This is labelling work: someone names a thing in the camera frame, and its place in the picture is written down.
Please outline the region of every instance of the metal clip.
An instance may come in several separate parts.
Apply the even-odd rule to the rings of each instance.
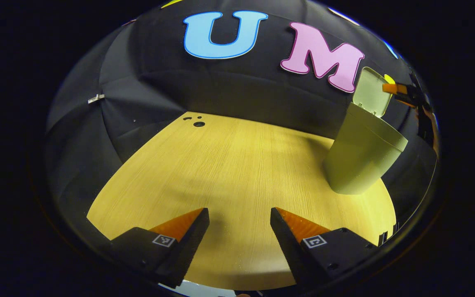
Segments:
[[[105,97],[104,94],[97,94],[97,95],[94,96],[93,98],[87,100],[87,104],[91,104],[91,103],[95,102],[96,100],[102,99],[102,98],[104,98],[104,97]]]

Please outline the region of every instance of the wood grain surface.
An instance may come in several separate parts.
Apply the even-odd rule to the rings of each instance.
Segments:
[[[332,143],[288,128],[189,111],[127,160],[87,218],[113,239],[132,227],[150,229],[208,207],[210,226],[186,280],[232,290],[292,285],[269,224],[271,207],[328,229],[347,227],[374,244],[395,224],[381,180],[361,195],[331,190],[322,161]]]

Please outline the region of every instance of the green cup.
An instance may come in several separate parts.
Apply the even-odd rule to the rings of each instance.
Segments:
[[[407,143],[390,124],[351,103],[324,160],[326,179],[339,194],[362,194],[388,171]]]

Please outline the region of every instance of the blue letter u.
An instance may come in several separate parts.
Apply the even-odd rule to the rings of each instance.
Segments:
[[[214,21],[223,16],[220,12],[199,13],[184,19],[184,49],[192,56],[204,59],[229,59],[241,56],[254,47],[258,28],[269,16],[257,11],[236,11],[232,14],[240,19],[237,38],[232,43],[217,45],[210,40]]]

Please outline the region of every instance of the green container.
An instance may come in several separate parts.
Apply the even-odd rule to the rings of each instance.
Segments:
[[[324,160],[326,178],[339,194],[364,193],[378,181],[404,151],[408,140],[381,120],[390,94],[382,92],[387,81],[364,67],[353,102]]]

